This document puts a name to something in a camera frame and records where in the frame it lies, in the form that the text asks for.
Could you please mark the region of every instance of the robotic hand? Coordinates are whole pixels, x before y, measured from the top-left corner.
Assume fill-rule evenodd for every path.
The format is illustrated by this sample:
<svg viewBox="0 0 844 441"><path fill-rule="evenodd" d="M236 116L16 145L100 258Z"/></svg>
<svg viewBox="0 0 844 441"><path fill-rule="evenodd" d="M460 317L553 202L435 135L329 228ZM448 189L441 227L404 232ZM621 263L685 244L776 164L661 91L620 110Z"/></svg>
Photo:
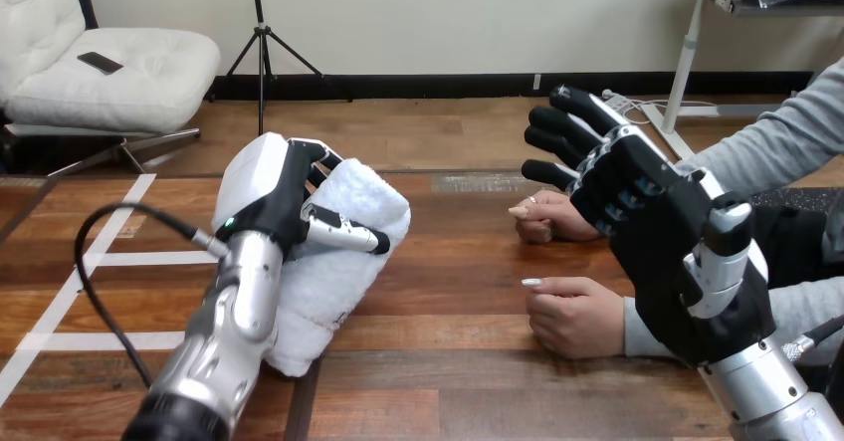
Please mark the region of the robotic hand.
<svg viewBox="0 0 844 441"><path fill-rule="evenodd" d="M528 179L567 191L609 239L648 330L698 368L737 439L844 439L826 400L808 392L779 346L767 266L750 205L707 170L680 172L594 95L551 92L525 140L566 165L528 160Z"/></svg>
<svg viewBox="0 0 844 441"><path fill-rule="evenodd" d="M281 270L291 249L315 240L373 254L389 250L383 233L303 207L306 182L319 186L326 178L317 162L333 169L341 159L320 141L266 133L226 168L213 218L226 245L211 244L221 257L216 282L123 440L229 440L276 342Z"/></svg>

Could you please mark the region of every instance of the silver robotic wrist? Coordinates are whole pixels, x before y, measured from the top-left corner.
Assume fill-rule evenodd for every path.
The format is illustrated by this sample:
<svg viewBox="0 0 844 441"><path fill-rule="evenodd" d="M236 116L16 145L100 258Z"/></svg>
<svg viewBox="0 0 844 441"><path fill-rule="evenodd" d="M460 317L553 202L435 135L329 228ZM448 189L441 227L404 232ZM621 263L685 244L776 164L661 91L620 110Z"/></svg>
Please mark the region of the silver robotic wrist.
<svg viewBox="0 0 844 441"><path fill-rule="evenodd" d="M779 346L766 338L698 372L737 440L844 439L826 399L810 392Z"/></svg>
<svg viewBox="0 0 844 441"><path fill-rule="evenodd" d="M150 394L197 401L234 431L255 388L261 361L276 341L283 253L269 237L242 232L229 241L217 282L167 361Z"/></svg>

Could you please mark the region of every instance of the white towel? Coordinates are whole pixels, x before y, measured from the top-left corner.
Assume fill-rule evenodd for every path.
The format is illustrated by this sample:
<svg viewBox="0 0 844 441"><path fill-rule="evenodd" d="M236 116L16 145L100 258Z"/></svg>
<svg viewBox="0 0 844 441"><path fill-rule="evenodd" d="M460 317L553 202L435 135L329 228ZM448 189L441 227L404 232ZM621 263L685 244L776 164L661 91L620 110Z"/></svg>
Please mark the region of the white towel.
<svg viewBox="0 0 844 441"><path fill-rule="evenodd" d="M372 255L305 242L282 267L276 346L267 362L287 376L302 376L322 354L363 298L410 226L407 200L371 168L347 159L311 196L311 202L380 230L390 251Z"/></svg>

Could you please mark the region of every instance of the cushion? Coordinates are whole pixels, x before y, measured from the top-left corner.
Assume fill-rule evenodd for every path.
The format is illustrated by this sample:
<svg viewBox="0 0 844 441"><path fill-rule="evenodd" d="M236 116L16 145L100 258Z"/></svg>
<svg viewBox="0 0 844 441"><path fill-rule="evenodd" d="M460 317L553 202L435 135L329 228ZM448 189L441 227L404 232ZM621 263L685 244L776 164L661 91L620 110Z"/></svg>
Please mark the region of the cushion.
<svg viewBox="0 0 844 441"><path fill-rule="evenodd" d="M0 108L85 31L79 0L0 0Z"/></svg>
<svg viewBox="0 0 844 441"><path fill-rule="evenodd" d="M77 59L95 51L123 65L104 75ZM220 62L211 39L178 30L89 30L50 68L12 93L6 115L19 124L171 132L199 109Z"/></svg>

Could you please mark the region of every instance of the gray sleeve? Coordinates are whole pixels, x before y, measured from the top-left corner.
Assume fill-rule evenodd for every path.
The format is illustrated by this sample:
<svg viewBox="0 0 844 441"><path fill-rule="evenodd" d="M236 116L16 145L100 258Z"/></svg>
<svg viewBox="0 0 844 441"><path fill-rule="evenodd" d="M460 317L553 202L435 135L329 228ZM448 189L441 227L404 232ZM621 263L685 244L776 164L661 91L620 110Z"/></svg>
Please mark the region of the gray sleeve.
<svg viewBox="0 0 844 441"><path fill-rule="evenodd" d="M774 339L780 345L797 338L829 319L844 314L844 277L783 287L770 291L770 305L776 320ZM839 331L806 355L800 364L832 362L844 331Z"/></svg>
<svg viewBox="0 0 844 441"><path fill-rule="evenodd" d="M792 287L774 289L769 293L773 318L776 321L773 339L779 345L844 314L844 277L804 282ZM842 340L844 331L839 331L807 354L799 364L830 363ZM674 357L645 327L636 312L635 301L631 298L624 299L624 354Z"/></svg>
<svg viewBox="0 0 844 441"><path fill-rule="evenodd" d="M679 163L705 167L725 190L779 188L844 153L844 59L805 91L731 137Z"/></svg>
<svg viewBox="0 0 844 441"><path fill-rule="evenodd" d="M630 297L624 298L624 354L674 357L645 327L645 323L636 312L636 299Z"/></svg>

